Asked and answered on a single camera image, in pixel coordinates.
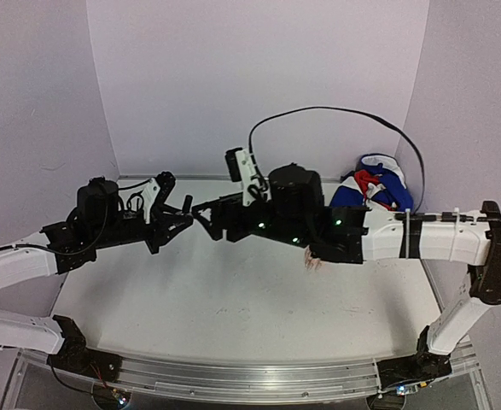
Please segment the black nail polish brush cap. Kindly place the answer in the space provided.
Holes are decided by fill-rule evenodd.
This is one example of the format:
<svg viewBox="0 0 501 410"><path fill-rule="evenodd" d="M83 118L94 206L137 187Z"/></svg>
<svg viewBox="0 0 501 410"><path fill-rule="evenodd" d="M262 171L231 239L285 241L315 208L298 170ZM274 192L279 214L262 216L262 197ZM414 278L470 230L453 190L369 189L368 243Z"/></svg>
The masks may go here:
<svg viewBox="0 0 501 410"><path fill-rule="evenodd" d="M182 212L184 214L190 213L192 202L193 202L193 197L191 195L186 195L184 198L184 203L183 203L183 207L182 207Z"/></svg>

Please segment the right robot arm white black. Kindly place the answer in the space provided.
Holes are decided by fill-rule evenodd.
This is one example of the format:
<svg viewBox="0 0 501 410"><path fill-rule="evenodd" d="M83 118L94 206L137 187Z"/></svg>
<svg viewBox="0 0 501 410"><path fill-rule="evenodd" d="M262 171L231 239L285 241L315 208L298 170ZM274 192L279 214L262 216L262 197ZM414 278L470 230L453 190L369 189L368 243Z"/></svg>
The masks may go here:
<svg viewBox="0 0 501 410"><path fill-rule="evenodd" d="M214 240L263 237L302 248L309 267L387 259L455 261L467 275L456 297L417 341L414 354L383 360L382 374L398 383L445 371L452 351L492 307L501 305L501 213L495 202L463 214L395 212L384 207L334 207L319 175L295 164L260 179L240 167L237 194L204 202L193 215Z"/></svg>

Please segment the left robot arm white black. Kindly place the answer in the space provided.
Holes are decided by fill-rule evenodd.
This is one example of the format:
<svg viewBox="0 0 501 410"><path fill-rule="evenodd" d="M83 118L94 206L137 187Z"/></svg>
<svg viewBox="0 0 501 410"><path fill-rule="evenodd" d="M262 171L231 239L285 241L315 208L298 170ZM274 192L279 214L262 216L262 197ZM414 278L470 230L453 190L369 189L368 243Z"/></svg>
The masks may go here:
<svg viewBox="0 0 501 410"><path fill-rule="evenodd" d="M163 172L131 186L131 195L123 198L123 187L113 180L91 179L78 189L66 220L0 247L0 290L79 269L96 261L100 249L145 243L150 254L158 254L194 222L192 196L181 208L167 204L175 184L173 174ZM72 372L86 372L91 352L68 338L61 319L0 310L0 347L58 354Z"/></svg>

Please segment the mannequin hand with long nails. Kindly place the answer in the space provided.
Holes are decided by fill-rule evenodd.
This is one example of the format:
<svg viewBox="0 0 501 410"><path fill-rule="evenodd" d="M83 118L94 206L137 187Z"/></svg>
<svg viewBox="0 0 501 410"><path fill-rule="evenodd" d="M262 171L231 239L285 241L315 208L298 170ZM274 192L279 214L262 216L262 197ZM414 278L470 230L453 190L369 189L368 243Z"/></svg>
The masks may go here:
<svg viewBox="0 0 501 410"><path fill-rule="evenodd" d="M308 270L308 271L315 270L316 271L322 266L323 263L319 258L314 257L311 250L309 248L307 248L305 250L304 264L305 264L306 270Z"/></svg>

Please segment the blue white red jacket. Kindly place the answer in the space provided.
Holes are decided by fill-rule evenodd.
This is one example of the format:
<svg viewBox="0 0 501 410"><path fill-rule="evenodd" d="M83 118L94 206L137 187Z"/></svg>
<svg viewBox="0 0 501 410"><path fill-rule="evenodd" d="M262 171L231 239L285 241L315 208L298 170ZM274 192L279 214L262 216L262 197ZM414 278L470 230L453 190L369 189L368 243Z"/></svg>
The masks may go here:
<svg viewBox="0 0 501 410"><path fill-rule="evenodd" d="M331 207L360 207L376 203L388 211L414 209L414 200L398 162L389 155L363 155L332 196Z"/></svg>

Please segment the aluminium front rail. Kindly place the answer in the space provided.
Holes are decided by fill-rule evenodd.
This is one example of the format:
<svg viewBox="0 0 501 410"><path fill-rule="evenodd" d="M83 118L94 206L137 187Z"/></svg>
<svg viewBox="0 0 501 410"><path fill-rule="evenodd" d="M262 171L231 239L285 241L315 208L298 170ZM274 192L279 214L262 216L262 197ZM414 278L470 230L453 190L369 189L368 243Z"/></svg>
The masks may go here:
<svg viewBox="0 0 501 410"><path fill-rule="evenodd" d="M416 393L478 369L470 341L458 345L436 372L422 372L407 358L292 364L196 363L120 356L78 343L58 355L25 352L58 374L130 393L224 404L303 404L373 395Z"/></svg>

